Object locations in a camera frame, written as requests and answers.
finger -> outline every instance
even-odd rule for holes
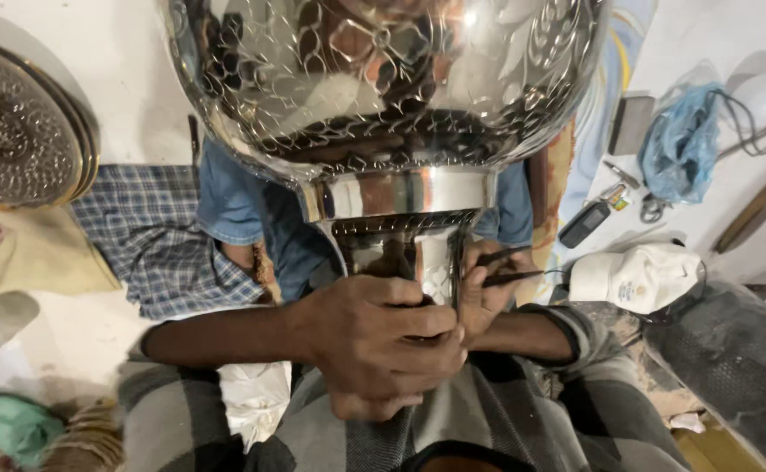
[[[464,363],[468,359],[468,352],[462,351],[461,355],[461,363],[458,364],[458,367],[450,372],[444,373],[443,375],[403,373],[396,374],[392,381],[394,382],[397,391],[400,392],[399,395],[404,395],[402,392],[428,392],[437,388],[442,382],[447,381],[454,375],[458,374],[460,370],[462,370]]]
[[[485,239],[468,245],[464,249],[462,273],[465,274],[475,267],[476,263],[479,262],[480,256],[495,253],[499,250],[502,250],[502,246],[498,242]]]
[[[424,299],[421,285],[399,277],[380,278],[364,275],[358,278],[359,289],[365,299],[377,306],[416,306]]]
[[[444,335],[439,343],[410,344],[396,341],[388,349],[378,352],[376,363],[383,368],[406,374],[452,375],[461,369],[467,353],[462,349],[464,329],[457,327],[454,332]]]
[[[404,336],[433,338],[456,328],[456,311],[450,306],[420,308],[387,308],[377,317],[380,329],[392,339]]]
[[[424,395],[421,393],[399,396],[390,400],[371,402],[365,411],[366,419],[375,422],[389,421],[405,406],[420,405],[423,402]]]
[[[525,250],[525,251],[513,253],[511,257],[509,257],[509,262],[511,266],[513,266],[514,269],[518,272],[537,270],[537,266],[535,265],[535,262],[534,262],[532,250]]]
[[[486,267],[474,267],[464,278],[459,290],[460,310],[465,306],[481,306],[482,283],[488,276]]]

white cap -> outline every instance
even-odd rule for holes
[[[611,302],[648,315],[698,282],[700,257],[676,244],[640,244],[625,253],[592,253],[569,278],[569,301]]]

vase neck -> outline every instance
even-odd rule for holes
[[[455,306],[460,262],[480,209],[413,213],[318,222],[344,265],[345,275],[417,281],[439,305]]]

blue plastic bag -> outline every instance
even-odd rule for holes
[[[715,92],[723,90],[717,81],[680,86],[679,96],[654,118],[637,155],[654,197],[703,201],[717,156],[720,96]]]

mobile phone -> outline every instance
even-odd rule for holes
[[[605,201],[594,201],[581,209],[575,218],[557,235],[561,244],[573,249],[595,231],[610,216],[610,206]]]

